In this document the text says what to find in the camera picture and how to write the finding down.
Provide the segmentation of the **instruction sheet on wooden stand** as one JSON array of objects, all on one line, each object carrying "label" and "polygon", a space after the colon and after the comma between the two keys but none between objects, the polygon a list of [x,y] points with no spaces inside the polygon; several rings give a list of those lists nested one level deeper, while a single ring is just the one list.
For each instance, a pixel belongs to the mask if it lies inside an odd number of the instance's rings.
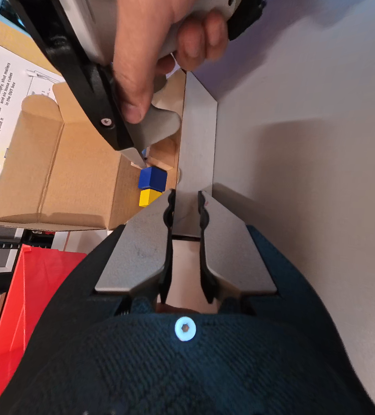
[{"label": "instruction sheet on wooden stand", "polygon": [[39,47],[24,33],[9,27],[0,21],[0,46],[14,53],[15,55],[42,67],[50,72],[60,75],[48,59],[40,51]]}]

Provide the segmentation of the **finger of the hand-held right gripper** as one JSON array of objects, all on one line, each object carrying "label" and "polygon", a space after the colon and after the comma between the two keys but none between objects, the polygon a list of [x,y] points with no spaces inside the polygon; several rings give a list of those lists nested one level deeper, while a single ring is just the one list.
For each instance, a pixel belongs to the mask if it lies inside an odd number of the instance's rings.
[{"label": "finger of the hand-held right gripper", "polygon": [[132,165],[139,169],[145,169],[147,167],[143,156],[138,152],[138,150],[134,147],[129,147],[126,149],[121,150],[121,154],[125,156]]}]

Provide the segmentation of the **yellow cube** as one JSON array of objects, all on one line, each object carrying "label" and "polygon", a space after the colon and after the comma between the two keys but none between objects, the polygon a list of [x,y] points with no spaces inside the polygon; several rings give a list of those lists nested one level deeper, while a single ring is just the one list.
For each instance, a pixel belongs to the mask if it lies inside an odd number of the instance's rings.
[{"label": "yellow cube", "polygon": [[154,200],[158,199],[163,193],[154,189],[144,189],[140,192],[139,206],[147,207]]}]

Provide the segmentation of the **white cardboard mailer box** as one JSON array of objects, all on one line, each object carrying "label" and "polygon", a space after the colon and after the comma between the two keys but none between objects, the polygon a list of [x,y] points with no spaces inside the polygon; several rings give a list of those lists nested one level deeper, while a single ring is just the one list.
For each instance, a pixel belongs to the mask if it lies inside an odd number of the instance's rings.
[{"label": "white cardboard mailer box", "polygon": [[[0,226],[44,231],[113,230],[141,207],[140,170],[85,118],[66,83],[56,100],[25,97],[0,175]],[[212,191],[217,102],[192,74],[172,75],[154,97],[182,113],[166,190],[175,188],[173,232],[198,236],[197,193]]]}]

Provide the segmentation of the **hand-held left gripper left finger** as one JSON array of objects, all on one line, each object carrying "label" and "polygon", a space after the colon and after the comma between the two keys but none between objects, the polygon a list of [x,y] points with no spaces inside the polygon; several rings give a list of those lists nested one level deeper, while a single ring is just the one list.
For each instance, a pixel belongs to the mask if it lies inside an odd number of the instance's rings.
[{"label": "hand-held left gripper left finger", "polygon": [[165,191],[123,228],[95,286],[98,293],[160,296],[165,303],[173,268],[175,189]]}]

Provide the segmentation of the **red plastic bin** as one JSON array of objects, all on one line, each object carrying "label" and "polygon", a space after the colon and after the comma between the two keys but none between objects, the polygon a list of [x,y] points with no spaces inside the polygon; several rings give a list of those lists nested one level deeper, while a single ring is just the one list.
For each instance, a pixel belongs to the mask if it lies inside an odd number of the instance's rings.
[{"label": "red plastic bin", "polygon": [[85,253],[23,245],[0,316],[0,396],[50,299]]}]

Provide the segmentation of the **person's right hand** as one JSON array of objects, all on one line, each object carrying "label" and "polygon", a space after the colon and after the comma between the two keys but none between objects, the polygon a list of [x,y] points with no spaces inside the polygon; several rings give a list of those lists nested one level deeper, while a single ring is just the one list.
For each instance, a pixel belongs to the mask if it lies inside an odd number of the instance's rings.
[{"label": "person's right hand", "polygon": [[175,62],[186,71],[206,60],[220,59],[228,46],[228,27],[218,10],[186,19],[177,33],[174,57],[159,53],[172,24],[180,21],[194,1],[117,1],[117,31],[113,70],[123,118],[143,120],[154,94],[154,78],[171,72]]}]

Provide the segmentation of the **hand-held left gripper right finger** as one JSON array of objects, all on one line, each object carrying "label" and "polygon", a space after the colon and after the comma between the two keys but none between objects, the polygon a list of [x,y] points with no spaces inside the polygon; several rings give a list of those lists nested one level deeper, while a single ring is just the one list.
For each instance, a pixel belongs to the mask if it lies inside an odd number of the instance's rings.
[{"label": "hand-held left gripper right finger", "polygon": [[203,190],[198,192],[198,212],[200,283],[207,302],[276,294],[245,222]]}]

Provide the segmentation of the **blue cube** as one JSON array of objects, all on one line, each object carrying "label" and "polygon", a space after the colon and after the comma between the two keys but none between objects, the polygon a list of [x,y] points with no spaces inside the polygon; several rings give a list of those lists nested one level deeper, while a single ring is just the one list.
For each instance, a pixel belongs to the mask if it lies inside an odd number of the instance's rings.
[{"label": "blue cube", "polygon": [[138,189],[165,192],[168,173],[156,166],[141,169],[138,180]]}]

